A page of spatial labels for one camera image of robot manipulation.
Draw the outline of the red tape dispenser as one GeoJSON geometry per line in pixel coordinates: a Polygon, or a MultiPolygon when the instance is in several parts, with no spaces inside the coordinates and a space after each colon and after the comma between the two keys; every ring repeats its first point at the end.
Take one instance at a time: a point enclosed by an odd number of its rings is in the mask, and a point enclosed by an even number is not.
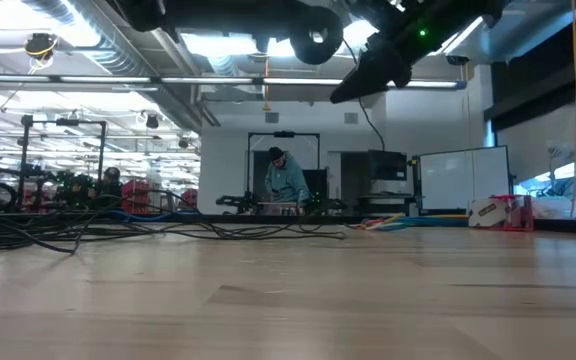
{"type": "Polygon", "coordinates": [[[532,197],[529,195],[491,196],[490,200],[504,210],[503,218],[491,228],[503,231],[530,232],[534,229],[532,197]]]}

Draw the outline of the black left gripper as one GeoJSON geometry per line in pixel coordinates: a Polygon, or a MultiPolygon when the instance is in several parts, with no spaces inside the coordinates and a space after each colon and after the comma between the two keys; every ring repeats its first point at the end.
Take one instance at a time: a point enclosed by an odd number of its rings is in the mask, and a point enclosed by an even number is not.
{"type": "Polygon", "coordinates": [[[164,30],[179,28],[254,34],[258,53],[293,53],[289,37],[270,32],[306,29],[315,6],[301,0],[166,0],[164,30]]]}

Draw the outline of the black robot station frame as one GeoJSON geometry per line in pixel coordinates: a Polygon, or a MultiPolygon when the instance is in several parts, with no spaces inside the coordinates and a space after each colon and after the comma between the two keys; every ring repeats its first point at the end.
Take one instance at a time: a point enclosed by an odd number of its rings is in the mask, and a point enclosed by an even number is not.
{"type": "MultiPolygon", "coordinates": [[[[57,126],[66,126],[66,127],[74,127],[79,126],[82,121],[78,119],[67,119],[67,118],[58,118],[57,120],[45,120],[45,121],[35,121],[32,115],[23,115],[21,118],[21,124],[23,125],[23,134],[21,140],[21,160],[20,160],[20,175],[19,175],[19,185],[18,185],[18,199],[17,199],[17,206],[20,207],[22,205],[22,191],[24,190],[25,186],[25,179],[27,178],[26,175],[26,162],[27,157],[29,155],[28,146],[29,146],[29,139],[30,139],[30,128],[35,124],[55,124],[57,126]]],[[[98,136],[100,145],[99,148],[99,155],[98,155],[98,166],[97,166],[97,187],[96,187],[96,194],[100,194],[100,186],[103,181],[103,162],[104,162],[104,153],[105,153],[105,145],[107,139],[107,132],[108,132],[108,125],[106,121],[91,121],[91,125],[96,125],[100,127],[100,135],[98,136]]]]}
{"type": "Polygon", "coordinates": [[[245,155],[245,189],[260,198],[260,206],[268,214],[303,215],[309,205],[322,190],[310,186],[310,199],[305,206],[299,207],[296,203],[278,203],[270,200],[265,188],[264,180],[270,165],[269,149],[279,147],[288,151],[301,166],[305,180],[308,172],[321,172],[321,136],[313,132],[297,132],[291,130],[249,132],[246,140],[245,155]]]}

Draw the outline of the long ceiling light bar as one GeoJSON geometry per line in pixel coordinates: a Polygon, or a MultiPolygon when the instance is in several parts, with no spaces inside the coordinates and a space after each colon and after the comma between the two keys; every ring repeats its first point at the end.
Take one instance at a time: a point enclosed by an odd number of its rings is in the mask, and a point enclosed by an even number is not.
{"type": "Polygon", "coordinates": [[[147,77],[147,76],[84,76],[84,75],[20,75],[0,74],[0,83],[72,83],[123,85],[261,85],[261,86],[323,86],[336,87],[341,79],[279,78],[279,77],[147,77]]]}

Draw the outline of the black round cord spool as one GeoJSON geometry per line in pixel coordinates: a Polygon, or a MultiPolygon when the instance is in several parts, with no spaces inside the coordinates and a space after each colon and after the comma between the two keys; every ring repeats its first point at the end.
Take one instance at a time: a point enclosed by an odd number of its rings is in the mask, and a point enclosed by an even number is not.
{"type": "Polygon", "coordinates": [[[333,10],[308,7],[294,18],[289,41],[301,62],[320,65],[332,58],[341,46],[343,30],[342,21],[333,10]]]}

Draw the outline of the person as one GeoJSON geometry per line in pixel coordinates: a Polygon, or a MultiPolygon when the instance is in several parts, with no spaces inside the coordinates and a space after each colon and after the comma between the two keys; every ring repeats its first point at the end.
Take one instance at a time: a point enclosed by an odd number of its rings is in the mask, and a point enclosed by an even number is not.
{"type": "Polygon", "coordinates": [[[101,193],[103,195],[120,196],[122,185],[120,183],[120,170],[116,167],[108,167],[102,177],[101,193]]]}
{"type": "Polygon", "coordinates": [[[270,165],[264,184],[270,200],[305,206],[310,199],[310,191],[299,163],[288,151],[279,147],[271,147],[268,153],[270,165]]]}

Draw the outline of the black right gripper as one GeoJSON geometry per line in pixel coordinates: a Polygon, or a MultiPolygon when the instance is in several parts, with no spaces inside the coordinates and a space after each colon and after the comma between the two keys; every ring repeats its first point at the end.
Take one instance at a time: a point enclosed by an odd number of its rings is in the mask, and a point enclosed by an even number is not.
{"type": "Polygon", "coordinates": [[[405,87],[412,65],[439,49],[469,19],[469,0],[362,0],[361,17],[377,29],[356,66],[333,90],[333,104],[405,87]]]}

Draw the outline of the whiteboard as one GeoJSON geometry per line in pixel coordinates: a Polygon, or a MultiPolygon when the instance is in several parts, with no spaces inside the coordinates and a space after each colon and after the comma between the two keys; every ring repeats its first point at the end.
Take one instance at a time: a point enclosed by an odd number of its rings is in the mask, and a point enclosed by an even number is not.
{"type": "Polygon", "coordinates": [[[420,209],[466,210],[473,200],[511,193],[506,146],[419,156],[420,209]]]}

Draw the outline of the black monitor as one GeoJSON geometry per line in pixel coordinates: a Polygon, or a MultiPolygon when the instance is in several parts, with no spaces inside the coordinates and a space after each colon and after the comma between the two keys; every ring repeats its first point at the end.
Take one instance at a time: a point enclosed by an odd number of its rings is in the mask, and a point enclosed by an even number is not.
{"type": "Polygon", "coordinates": [[[407,154],[370,150],[368,152],[369,174],[372,180],[406,181],[407,154]]]}

